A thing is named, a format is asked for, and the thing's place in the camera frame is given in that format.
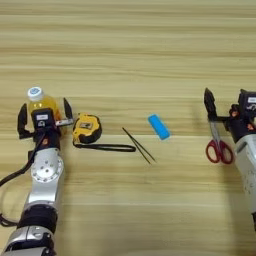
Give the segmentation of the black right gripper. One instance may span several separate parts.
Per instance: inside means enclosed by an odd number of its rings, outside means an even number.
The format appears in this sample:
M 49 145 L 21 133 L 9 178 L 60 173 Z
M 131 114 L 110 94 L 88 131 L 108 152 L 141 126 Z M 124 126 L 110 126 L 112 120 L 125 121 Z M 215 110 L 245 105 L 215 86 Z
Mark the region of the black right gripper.
M 247 135 L 256 134 L 256 109 L 242 109 L 239 104 L 232 104 L 228 116 L 219 116 L 216 111 L 213 93 L 206 88 L 204 91 L 204 105 L 210 122 L 220 122 L 231 133 L 233 141 L 237 143 Z

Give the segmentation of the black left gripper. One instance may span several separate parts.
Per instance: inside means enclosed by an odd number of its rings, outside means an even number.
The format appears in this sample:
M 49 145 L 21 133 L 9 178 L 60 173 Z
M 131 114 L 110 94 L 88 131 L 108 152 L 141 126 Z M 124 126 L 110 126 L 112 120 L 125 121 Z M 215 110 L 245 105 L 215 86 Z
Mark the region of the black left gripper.
M 20 139 L 31 138 L 36 145 L 36 150 L 44 150 L 49 148 L 60 149 L 60 139 L 64 133 L 63 129 L 72 125 L 73 113 L 71 105 L 66 98 L 63 98 L 64 111 L 67 119 L 55 120 L 54 118 L 44 118 L 33 120 L 34 135 L 26 129 L 27 117 L 27 104 L 24 103 L 20 108 L 17 121 L 17 131 Z

